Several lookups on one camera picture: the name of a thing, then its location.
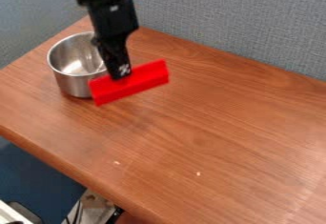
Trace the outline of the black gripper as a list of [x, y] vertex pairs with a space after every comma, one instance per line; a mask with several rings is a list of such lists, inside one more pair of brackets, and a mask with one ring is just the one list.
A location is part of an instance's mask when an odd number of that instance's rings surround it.
[[113, 80], [131, 74], [124, 42], [139, 29], [133, 0], [87, 0], [95, 41], [104, 66]]

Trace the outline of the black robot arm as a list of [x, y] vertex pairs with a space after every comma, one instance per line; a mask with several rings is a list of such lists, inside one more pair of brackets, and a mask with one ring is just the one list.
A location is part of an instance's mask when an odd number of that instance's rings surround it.
[[113, 80], [131, 74], [125, 47], [127, 38], [139, 29], [133, 0], [76, 0], [91, 17], [97, 48], [105, 69]]

